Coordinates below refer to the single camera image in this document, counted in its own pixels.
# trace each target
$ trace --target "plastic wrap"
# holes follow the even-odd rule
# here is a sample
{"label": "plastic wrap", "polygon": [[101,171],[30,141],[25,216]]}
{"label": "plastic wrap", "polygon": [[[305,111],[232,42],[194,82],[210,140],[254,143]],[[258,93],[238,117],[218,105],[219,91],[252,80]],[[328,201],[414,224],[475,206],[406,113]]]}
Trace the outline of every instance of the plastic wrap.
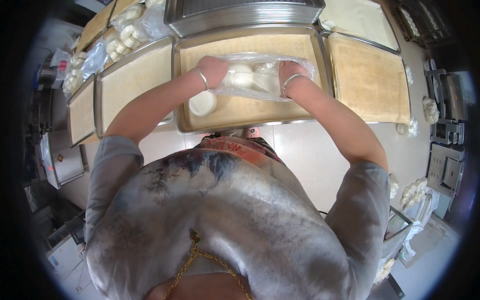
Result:
{"label": "plastic wrap", "polygon": [[50,67],[51,68],[58,67],[62,61],[64,61],[66,64],[68,59],[69,59],[68,52],[62,51],[57,48],[57,50],[52,56],[52,60],[50,61]]}
{"label": "plastic wrap", "polygon": [[416,192],[420,192],[422,190],[425,190],[425,187],[427,186],[427,178],[426,177],[422,177],[420,179],[417,179],[415,181],[415,191]]}
{"label": "plastic wrap", "polygon": [[390,173],[390,175],[388,175],[388,178],[390,180],[390,199],[393,199],[393,198],[395,198],[396,191],[399,188],[398,180],[397,180],[394,173]]}
{"label": "plastic wrap", "polygon": [[167,2],[167,0],[145,0],[145,5],[147,8],[150,8],[156,4],[165,6],[165,2]]}
{"label": "plastic wrap", "polygon": [[377,269],[377,275],[375,276],[375,284],[380,283],[382,280],[387,278],[388,274],[392,270],[392,266],[395,263],[394,258],[390,258],[388,261],[380,260]]}
{"label": "plastic wrap", "polygon": [[143,5],[139,3],[131,5],[126,10],[119,13],[119,15],[111,22],[111,24],[115,27],[115,30],[120,32],[120,26],[122,26],[127,20],[140,18],[143,12]]}
{"label": "plastic wrap", "polygon": [[118,32],[114,32],[107,36],[105,42],[107,54],[113,61],[121,60],[131,51],[131,49],[120,40]]}
{"label": "plastic wrap", "polygon": [[423,113],[425,115],[427,123],[429,123],[430,125],[438,122],[440,112],[438,111],[437,103],[435,102],[435,100],[427,97],[423,99]]}
{"label": "plastic wrap", "polygon": [[163,23],[165,8],[163,4],[155,4],[145,10],[145,13],[135,23],[137,39],[141,42],[154,42],[172,33]]}
{"label": "plastic wrap", "polygon": [[230,62],[230,65],[220,86],[209,90],[217,95],[291,101],[280,96],[278,66],[285,60],[297,62],[307,71],[310,79],[315,78],[315,66],[304,58],[255,52],[232,53],[218,57]]}
{"label": "plastic wrap", "polygon": [[398,123],[396,130],[399,134],[403,134],[406,137],[415,137],[419,133],[419,126],[415,117],[410,118],[410,124]]}
{"label": "plastic wrap", "polygon": [[85,62],[80,70],[82,71],[83,81],[87,80],[90,75],[100,70],[103,71],[103,66],[108,61],[107,43],[103,38],[100,38],[95,43],[95,46],[87,52]]}
{"label": "plastic wrap", "polygon": [[405,242],[403,243],[403,248],[402,248],[402,258],[408,262],[412,257],[415,255],[415,251],[413,251],[412,247],[410,246],[410,240],[413,238],[414,235],[419,233],[420,231],[423,230],[423,227],[421,225],[420,221],[415,221],[412,224],[412,228],[410,229],[410,232],[407,235],[407,238],[405,239]]}
{"label": "plastic wrap", "polygon": [[408,85],[412,85],[413,84],[413,75],[412,75],[412,70],[410,70],[410,67],[405,65],[405,73],[407,74],[407,82],[408,82]]}
{"label": "plastic wrap", "polygon": [[57,77],[61,78],[63,75],[62,89],[64,94],[72,94],[84,82],[82,77],[82,65],[85,62],[87,53],[78,51],[67,60],[65,72],[57,73]]}

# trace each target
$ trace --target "bracelet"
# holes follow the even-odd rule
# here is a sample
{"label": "bracelet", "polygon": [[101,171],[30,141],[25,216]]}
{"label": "bracelet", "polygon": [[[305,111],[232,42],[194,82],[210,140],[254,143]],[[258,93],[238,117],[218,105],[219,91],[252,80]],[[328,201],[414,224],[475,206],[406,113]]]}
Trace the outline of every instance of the bracelet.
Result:
{"label": "bracelet", "polygon": [[290,80],[292,80],[293,78],[297,77],[297,76],[305,76],[308,78],[307,75],[303,74],[303,73],[295,73],[293,74],[292,76],[290,76],[290,78],[288,78],[287,80],[285,80],[285,82],[283,83],[283,86],[282,86],[282,92],[283,94],[285,95],[285,97],[287,97],[288,99],[291,99],[289,96],[287,96],[287,94],[285,93],[285,88],[287,87],[287,83],[290,82]]}
{"label": "bracelet", "polygon": [[204,80],[204,82],[205,82],[205,91],[208,90],[208,82],[207,82],[207,78],[205,77],[204,73],[202,72],[202,70],[200,70],[200,69],[197,68],[197,67],[195,67],[194,69],[197,70],[197,71],[200,73],[200,76],[201,76],[202,79]]}

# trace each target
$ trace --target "cloth-lined tray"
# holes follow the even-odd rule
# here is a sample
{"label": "cloth-lined tray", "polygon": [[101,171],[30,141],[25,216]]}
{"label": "cloth-lined tray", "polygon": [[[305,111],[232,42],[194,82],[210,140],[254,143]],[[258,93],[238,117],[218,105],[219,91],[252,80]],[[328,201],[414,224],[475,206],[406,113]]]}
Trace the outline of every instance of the cloth-lined tray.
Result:
{"label": "cloth-lined tray", "polygon": [[335,96],[365,122],[410,122],[407,77],[399,55],[332,33]]}

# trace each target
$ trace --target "white bun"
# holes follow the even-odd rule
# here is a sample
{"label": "white bun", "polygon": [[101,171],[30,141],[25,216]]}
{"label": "white bun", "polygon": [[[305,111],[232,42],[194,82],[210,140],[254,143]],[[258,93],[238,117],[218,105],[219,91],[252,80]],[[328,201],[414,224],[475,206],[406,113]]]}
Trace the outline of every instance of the white bun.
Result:
{"label": "white bun", "polygon": [[216,108],[216,95],[209,91],[203,91],[190,98],[188,101],[188,107],[195,116],[208,116]]}

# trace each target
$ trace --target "plastic bag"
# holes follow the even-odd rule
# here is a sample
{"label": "plastic bag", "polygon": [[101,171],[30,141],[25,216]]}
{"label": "plastic bag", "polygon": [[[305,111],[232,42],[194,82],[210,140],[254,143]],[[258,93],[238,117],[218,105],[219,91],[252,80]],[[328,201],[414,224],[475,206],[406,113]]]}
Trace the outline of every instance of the plastic bag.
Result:
{"label": "plastic bag", "polygon": [[412,228],[408,232],[407,238],[405,238],[405,242],[403,242],[403,248],[402,248],[402,258],[406,262],[408,262],[412,257],[415,255],[415,251],[413,251],[412,247],[410,246],[410,240],[413,238],[414,235],[419,233],[420,231],[423,230],[423,227],[421,225],[420,221],[415,221],[412,224]]}
{"label": "plastic bag", "polygon": [[130,53],[130,48],[128,48],[119,38],[118,32],[114,32],[113,34],[107,36],[105,38],[105,42],[107,44],[106,51],[108,56],[113,61],[121,60],[125,55]]}
{"label": "plastic bag", "polygon": [[115,30],[120,32],[119,30],[120,26],[122,26],[127,20],[140,18],[143,12],[144,12],[143,5],[139,3],[133,4],[130,7],[128,7],[126,10],[119,13],[119,15],[112,22],[110,22],[110,24],[112,24],[115,27]]}
{"label": "plastic bag", "polygon": [[155,4],[145,10],[145,13],[135,22],[136,38],[141,42],[153,42],[172,33],[163,23],[165,8],[163,4]]}
{"label": "plastic bag", "polygon": [[262,54],[255,52],[220,55],[219,58],[230,62],[228,72],[217,89],[209,91],[217,95],[242,96],[260,100],[291,101],[280,96],[278,66],[281,61],[291,60],[299,63],[310,79],[315,79],[314,65],[300,57],[287,55]]}
{"label": "plastic bag", "polygon": [[395,198],[396,191],[399,188],[398,180],[397,180],[394,173],[390,173],[390,175],[388,175],[388,178],[390,180],[390,199],[393,199],[393,198]]}
{"label": "plastic bag", "polygon": [[147,8],[150,8],[154,5],[165,6],[165,2],[167,2],[167,0],[145,0],[145,5],[147,6]]}
{"label": "plastic bag", "polygon": [[390,274],[390,271],[392,270],[392,266],[394,263],[394,258],[390,258],[388,261],[385,261],[385,259],[380,260],[380,262],[378,263],[377,274],[375,276],[375,284],[379,284],[382,280],[387,278],[388,274]]}
{"label": "plastic bag", "polygon": [[83,82],[87,80],[90,75],[96,73],[98,70],[103,71],[103,66],[108,61],[107,44],[103,38],[98,39],[95,46],[87,52],[86,59],[80,70],[83,75]]}
{"label": "plastic bag", "polygon": [[50,61],[50,67],[58,67],[61,61],[64,61],[65,64],[67,63],[68,52],[62,51],[57,48],[57,50],[55,50],[55,53],[52,56],[52,60]]}
{"label": "plastic bag", "polygon": [[423,99],[423,113],[425,115],[427,123],[429,123],[430,125],[438,122],[440,112],[438,111],[437,103],[435,102],[435,100],[432,100],[428,97],[425,97]]}
{"label": "plastic bag", "polygon": [[407,74],[407,82],[408,82],[408,85],[412,85],[413,84],[413,75],[412,75],[412,70],[410,70],[410,67],[405,65],[405,74]]}
{"label": "plastic bag", "polygon": [[398,123],[396,130],[399,134],[403,134],[406,137],[415,137],[419,133],[419,126],[415,117],[410,118],[410,124]]}

